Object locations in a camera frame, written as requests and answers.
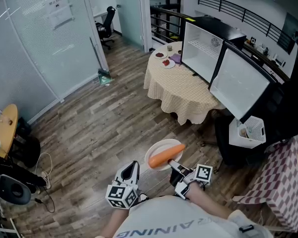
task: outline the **paper sign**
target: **paper sign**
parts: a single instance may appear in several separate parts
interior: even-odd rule
[[[52,26],[55,28],[65,21],[73,18],[71,8],[69,5],[50,13],[49,15]]]
[[[47,14],[57,11],[69,4],[68,0],[46,0],[45,8]]]

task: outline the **black railing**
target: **black railing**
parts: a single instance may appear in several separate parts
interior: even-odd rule
[[[274,40],[288,54],[293,50],[295,41],[289,35],[254,12],[226,0],[198,0],[198,4],[224,12],[251,25]]]
[[[181,23],[183,19],[189,17],[188,15],[155,6],[150,7],[150,14],[153,36],[167,43],[183,40],[184,33],[181,32],[183,30]],[[171,22],[168,20],[170,18],[176,18],[176,20]]]

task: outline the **carrot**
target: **carrot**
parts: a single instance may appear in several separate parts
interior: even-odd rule
[[[157,155],[150,157],[148,164],[149,166],[154,169],[163,163],[167,162],[168,160],[172,159],[176,156],[179,152],[183,151],[185,148],[184,144],[176,145],[171,148],[168,148]]]

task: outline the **checkered tablecloth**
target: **checkered tablecloth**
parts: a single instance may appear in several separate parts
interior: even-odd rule
[[[224,109],[208,90],[208,83],[197,76],[185,65],[177,65],[171,69],[161,67],[165,59],[156,59],[156,52],[171,56],[182,49],[182,42],[164,45],[153,52],[148,61],[144,88],[148,89],[148,97],[162,100],[161,109],[166,113],[175,112],[180,125],[187,120],[200,124],[211,109]]]
[[[298,231],[298,135],[287,144],[275,146],[255,185],[243,197],[242,204],[266,202],[280,223],[290,232]]]

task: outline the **plate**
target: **plate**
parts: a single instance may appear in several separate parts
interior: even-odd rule
[[[165,69],[171,69],[171,68],[175,67],[175,62],[174,62],[174,60],[171,60],[171,59],[167,59],[167,60],[169,60],[170,63],[169,63],[167,66],[165,66],[165,65],[161,62],[160,66],[161,66],[162,68],[165,68]]]
[[[156,57],[155,54],[157,54],[157,53],[162,53],[163,56],[160,57],[160,58],[159,58],[159,57]],[[167,57],[167,55],[168,55],[167,52],[162,52],[162,51],[157,51],[157,52],[154,52],[154,53],[153,53],[153,56],[154,56],[154,58],[156,58],[156,59],[165,59],[165,58]]]
[[[164,140],[161,140],[161,141],[157,142],[156,144],[154,144],[152,147],[149,148],[149,150],[147,151],[147,153],[145,155],[145,163],[146,163],[147,167],[149,169],[153,169],[148,164],[150,157],[157,155],[158,153],[161,153],[162,151],[164,151],[168,148],[171,148],[173,146],[179,145],[179,144],[181,144],[181,142],[176,139],[164,139]],[[172,159],[175,161],[179,161],[182,157],[182,153],[183,153],[183,151],[178,153]],[[171,166],[166,162],[164,165],[161,165],[153,170],[162,171],[162,170],[166,170],[169,168],[171,168]]]

